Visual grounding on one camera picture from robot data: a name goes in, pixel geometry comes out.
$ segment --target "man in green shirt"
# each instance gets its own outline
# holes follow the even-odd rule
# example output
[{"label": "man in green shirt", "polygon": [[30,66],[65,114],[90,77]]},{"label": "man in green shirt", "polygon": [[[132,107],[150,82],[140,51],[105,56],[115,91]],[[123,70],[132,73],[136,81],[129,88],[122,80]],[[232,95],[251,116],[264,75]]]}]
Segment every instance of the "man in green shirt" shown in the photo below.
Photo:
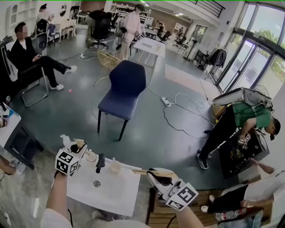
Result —
[{"label": "man in green shirt", "polygon": [[271,140],[280,131],[280,122],[271,116],[270,110],[264,105],[250,106],[245,102],[239,102],[229,106],[209,138],[197,154],[199,165],[202,169],[208,169],[207,158],[221,143],[227,141],[241,127],[241,134],[238,143],[242,145],[248,131],[252,128],[264,128],[270,134]]}]

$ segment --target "blue chair backrest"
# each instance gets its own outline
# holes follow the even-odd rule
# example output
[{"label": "blue chair backrest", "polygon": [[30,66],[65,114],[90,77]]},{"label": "blue chair backrest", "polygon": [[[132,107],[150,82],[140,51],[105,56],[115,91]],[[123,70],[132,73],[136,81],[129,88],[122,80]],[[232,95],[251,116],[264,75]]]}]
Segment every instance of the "blue chair backrest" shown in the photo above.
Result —
[{"label": "blue chair backrest", "polygon": [[139,96],[146,88],[146,71],[140,64],[123,60],[111,72],[111,90],[126,96]]}]

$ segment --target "water bottle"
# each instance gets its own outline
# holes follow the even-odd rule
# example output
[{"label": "water bottle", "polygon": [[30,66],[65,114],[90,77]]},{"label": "water bottle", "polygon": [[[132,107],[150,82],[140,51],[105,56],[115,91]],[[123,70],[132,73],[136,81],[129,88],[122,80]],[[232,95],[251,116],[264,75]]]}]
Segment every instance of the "water bottle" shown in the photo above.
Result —
[{"label": "water bottle", "polygon": [[239,215],[244,215],[245,213],[246,213],[246,208],[226,213],[216,213],[216,219],[218,221],[231,220],[235,219]]}]

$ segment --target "sink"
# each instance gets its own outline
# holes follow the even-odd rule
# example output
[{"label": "sink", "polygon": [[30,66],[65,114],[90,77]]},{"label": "sink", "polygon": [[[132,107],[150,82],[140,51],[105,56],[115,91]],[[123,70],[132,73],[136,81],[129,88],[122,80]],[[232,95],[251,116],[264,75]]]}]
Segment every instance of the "sink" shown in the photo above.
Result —
[{"label": "sink", "polygon": [[111,162],[105,159],[105,166],[96,173],[97,160],[91,163],[84,155],[81,167],[67,178],[67,196],[94,208],[132,216],[140,175],[131,170],[140,168],[122,164],[121,171],[114,173]]}]

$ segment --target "faucet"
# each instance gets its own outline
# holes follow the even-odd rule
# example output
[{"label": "faucet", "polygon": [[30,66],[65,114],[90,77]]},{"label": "faucet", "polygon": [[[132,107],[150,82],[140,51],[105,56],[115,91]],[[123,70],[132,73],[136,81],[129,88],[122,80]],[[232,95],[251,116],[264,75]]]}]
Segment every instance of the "faucet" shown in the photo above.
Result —
[{"label": "faucet", "polygon": [[105,155],[104,154],[99,154],[99,159],[98,159],[98,162],[97,162],[97,169],[96,169],[96,173],[100,173],[100,170],[102,167],[105,166]]}]

